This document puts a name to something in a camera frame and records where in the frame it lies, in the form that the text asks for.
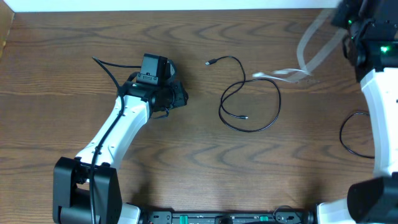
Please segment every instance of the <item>black mount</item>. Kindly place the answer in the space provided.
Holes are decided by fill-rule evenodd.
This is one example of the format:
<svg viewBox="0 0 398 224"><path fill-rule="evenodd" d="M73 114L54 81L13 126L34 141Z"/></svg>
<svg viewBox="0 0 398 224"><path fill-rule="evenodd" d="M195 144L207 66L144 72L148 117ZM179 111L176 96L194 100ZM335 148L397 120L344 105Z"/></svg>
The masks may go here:
<svg viewBox="0 0 398 224"><path fill-rule="evenodd" d="M343 52L358 82L373 69L398 67L397 9L396 0L344 0L338 6L332 24L349 31Z"/></svg>
<svg viewBox="0 0 398 224"><path fill-rule="evenodd" d="M61 157L54 167L53 220L55 223L91 223L90 194L79 189L90 173L80 158ZM118 174L109 164L95 166L95 211L99 223L117 223L122 209Z"/></svg>
<svg viewBox="0 0 398 224"><path fill-rule="evenodd" d="M188 93L182 82L176 81L177 68L173 61L145 54L140 72L133 73L122 86L123 95L136 96L150 103L150 114L187 105Z"/></svg>
<svg viewBox="0 0 398 224"><path fill-rule="evenodd" d="M348 211L356 223L398 223L398 173L352 185Z"/></svg>

